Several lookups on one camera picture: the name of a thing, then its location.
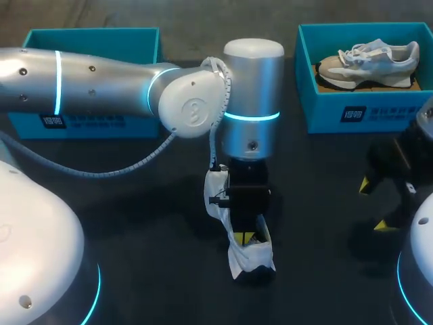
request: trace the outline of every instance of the blue led light ring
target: blue led light ring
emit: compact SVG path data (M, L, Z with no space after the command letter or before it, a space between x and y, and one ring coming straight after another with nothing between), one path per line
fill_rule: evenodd
M180 68L170 68L170 69L161 71L160 73L158 73L156 76L154 76L151 79L150 84L149 84L149 88L147 89L147 106L148 106L150 112L152 113L152 115L154 115L154 113L152 112L152 108L150 107L150 90L152 89L152 86L154 85L156 79L158 79L159 77L161 77L165 72L173 71L173 70L178 70L178 69L180 69Z
M101 291L101 270L99 269L99 265L97 266L97 273L98 273L98 283L97 283L96 297L95 297L95 300L93 302L92 308L90 309L86 318L83 320L83 322L80 325L85 325L89 321L90 317L92 316L93 311L95 310L97 301L99 299L99 293Z
M401 285L401 281L400 281L400 257L401 257L401 253L398 256L398 262L397 262L397 280L398 280L398 285L400 286L400 291L401 294L404 298L404 300L406 301L406 304L409 306L409 309L412 311L413 315L415 315L415 317L423 324L423 325L428 325L423 319L422 317L414 310L414 308L412 307L411 303L409 302L409 300L406 297L406 294L403 290L403 287Z
M225 117L228 118L232 118L233 120L239 120L239 121L248 121L248 122L262 122L262 121L270 121L270 120L274 120L279 116L279 112L274 114L274 115L270 115L270 116L258 116L258 117L253 117L253 116L240 116L240 115L234 115L234 114L230 114L230 113L224 113Z
M56 87L55 87L55 109L54 114L58 115L60 113L60 101L62 100L62 58L60 57L59 51L55 52L55 65L57 67L56 71Z

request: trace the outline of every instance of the shoelace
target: shoelace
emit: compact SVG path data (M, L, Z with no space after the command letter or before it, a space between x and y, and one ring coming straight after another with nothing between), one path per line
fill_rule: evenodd
M338 50L338 56L340 56L341 62L348 66L348 62L362 62L362 61L371 61L371 58L364 52L365 49L359 50L361 46L365 44L356 44L353 45L350 51L343 52L341 49Z

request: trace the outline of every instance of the shoe sole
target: shoe sole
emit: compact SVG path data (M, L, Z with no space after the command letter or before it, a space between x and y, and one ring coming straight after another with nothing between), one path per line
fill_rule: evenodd
M387 87L396 87L396 88L410 88L413 85L412 76L408 77L380 77L372 80L360 80L360 81L339 81L333 80L319 74L320 63L316 64L316 72L318 79L325 83L327 86L331 86L332 89L335 90L350 90L353 91L356 88L362 86L365 87L369 85L370 88L375 85L387 86Z

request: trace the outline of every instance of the shoe box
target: shoe box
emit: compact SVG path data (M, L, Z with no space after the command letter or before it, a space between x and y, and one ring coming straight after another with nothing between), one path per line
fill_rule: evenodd
M36 29L29 32L23 47L136 64L163 61L158 28ZM157 138L160 133L160 121L150 117L27 113L9 113L8 117L21 139Z
M321 83L315 66L338 50L381 39L389 45L416 41L417 70L408 89L363 84L354 91ZM298 95L309 133L402 131L433 96L433 34L425 23L305 24L295 49Z

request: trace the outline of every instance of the white sneaker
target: white sneaker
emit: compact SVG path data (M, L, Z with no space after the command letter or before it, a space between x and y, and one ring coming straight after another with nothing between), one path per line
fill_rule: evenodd
M411 74L419 62L419 45L391 46L380 39L355 45L350 51L338 51L316 65L318 75L328 83L354 89L365 81L389 87L410 87Z

